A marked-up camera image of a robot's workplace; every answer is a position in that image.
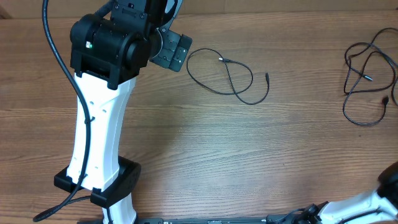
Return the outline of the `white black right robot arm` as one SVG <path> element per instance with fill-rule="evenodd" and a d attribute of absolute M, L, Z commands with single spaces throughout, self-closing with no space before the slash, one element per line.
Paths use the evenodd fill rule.
<path fill-rule="evenodd" d="M 311 205 L 293 223 L 377 223 L 397 220 L 397 163 L 378 177 L 374 190 L 346 200 Z"/>

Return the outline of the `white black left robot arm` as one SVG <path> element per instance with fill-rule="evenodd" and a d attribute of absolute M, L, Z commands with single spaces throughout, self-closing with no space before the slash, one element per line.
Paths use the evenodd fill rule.
<path fill-rule="evenodd" d="M 71 28 L 71 68 L 79 89 L 70 164 L 54 177 L 71 194 L 86 189 L 104 223 L 135 223 L 132 190 L 141 167 L 119 155 L 127 102 L 149 62 L 180 71 L 192 44 L 170 30 L 180 1 L 110 1 Z"/>

